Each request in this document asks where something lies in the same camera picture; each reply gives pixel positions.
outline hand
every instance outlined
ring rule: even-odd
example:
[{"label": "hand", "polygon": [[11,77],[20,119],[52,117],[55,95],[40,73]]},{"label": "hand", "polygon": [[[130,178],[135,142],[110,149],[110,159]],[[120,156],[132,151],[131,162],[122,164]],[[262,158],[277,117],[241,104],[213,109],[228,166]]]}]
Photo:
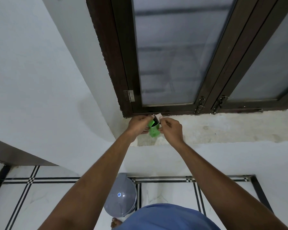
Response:
[{"label": "hand", "polygon": [[148,133],[149,128],[147,127],[147,125],[153,119],[153,116],[134,116],[129,121],[128,127],[125,132],[128,133],[131,136],[132,141],[134,141],[138,135]]},{"label": "hand", "polygon": [[160,124],[162,125],[159,128],[159,131],[164,134],[165,139],[173,147],[179,146],[181,143],[184,143],[182,136],[182,125],[179,121],[171,118],[161,118]]}]

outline white tile floor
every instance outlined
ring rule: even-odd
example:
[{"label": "white tile floor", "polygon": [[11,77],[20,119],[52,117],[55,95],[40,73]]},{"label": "white tile floor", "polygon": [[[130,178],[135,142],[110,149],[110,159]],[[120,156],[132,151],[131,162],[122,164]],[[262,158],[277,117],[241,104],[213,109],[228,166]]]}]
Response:
[{"label": "white tile floor", "polygon": [[[0,188],[0,230],[37,229],[78,178],[78,174],[59,166],[13,168]],[[238,184],[257,198],[251,182]],[[137,187],[138,195],[141,193],[138,208],[172,203],[205,212],[222,230],[225,229],[196,183],[142,181]],[[103,209],[95,229],[109,230],[111,218]]]}]

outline window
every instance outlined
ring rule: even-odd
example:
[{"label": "window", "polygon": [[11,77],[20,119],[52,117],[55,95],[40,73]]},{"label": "window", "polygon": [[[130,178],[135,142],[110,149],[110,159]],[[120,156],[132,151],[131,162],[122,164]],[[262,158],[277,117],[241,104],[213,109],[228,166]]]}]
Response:
[{"label": "window", "polygon": [[288,108],[288,0],[87,5],[125,117]]}]

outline left hand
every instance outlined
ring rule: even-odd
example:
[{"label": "left hand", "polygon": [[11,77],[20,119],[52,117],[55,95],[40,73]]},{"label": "left hand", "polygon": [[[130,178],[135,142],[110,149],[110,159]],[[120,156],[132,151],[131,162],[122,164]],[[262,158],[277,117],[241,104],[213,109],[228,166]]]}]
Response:
[{"label": "left hand", "polygon": [[132,140],[134,141],[138,135],[148,133],[148,123],[153,120],[153,116],[138,115],[132,117],[129,121],[129,125],[126,129],[126,133],[129,133]]}]

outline dustbin lid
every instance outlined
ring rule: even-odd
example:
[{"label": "dustbin lid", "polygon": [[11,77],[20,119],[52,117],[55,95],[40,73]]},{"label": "dustbin lid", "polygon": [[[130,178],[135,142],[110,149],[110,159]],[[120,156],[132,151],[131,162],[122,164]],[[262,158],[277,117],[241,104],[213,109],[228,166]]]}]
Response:
[{"label": "dustbin lid", "polygon": [[134,210],[136,201],[135,184],[127,178],[127,174],[121,173],[115,179],[104,209],[112,217],[124,217]]}]

